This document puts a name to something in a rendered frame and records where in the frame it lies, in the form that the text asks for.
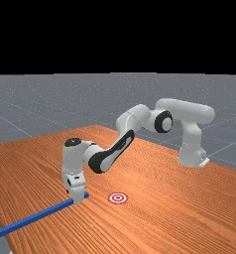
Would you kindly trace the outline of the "long blue stick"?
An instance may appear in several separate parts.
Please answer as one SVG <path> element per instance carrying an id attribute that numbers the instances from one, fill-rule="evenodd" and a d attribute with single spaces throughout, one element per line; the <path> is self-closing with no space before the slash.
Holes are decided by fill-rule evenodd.
<path id="1" fill-rule="evenodd" d="M 73 199 L 69 198 L 65 201 L 62 201 L 58 204 L 55 204 L 51 207 L 48 207 L 48 208 L 46 208 L 42 211 L 39 211 L 35 214 L 32 214 L 28 217 L 25 217 L 21 220 L 18 220 L 16 222 L 12 223 L 12 224 L 6 225 L 6 226 L 0 228 L 0 238 L 7 235 L 7 234 L 9 234 L 9 233 L 11 233 L 11 232 L 13 232 L 13 231 L 15 231 L 15 230 L 18 230 L 18 229 L 23 228 L 23 227 L 25 227 L 25 226 L 27 226 L 31 223 L 34 223 L 34 222 L 36 222 L 36 221 L 38 221 L 38 220 L 40 220 L 44 217 L 47 217 L 47 216 L 49 216 L 49 215 L 51 215 L 55 212 L 58 212 L 58 211 L 60 211 L 64 208 L 67 208 L 71 205 L 73 205 Z"/>

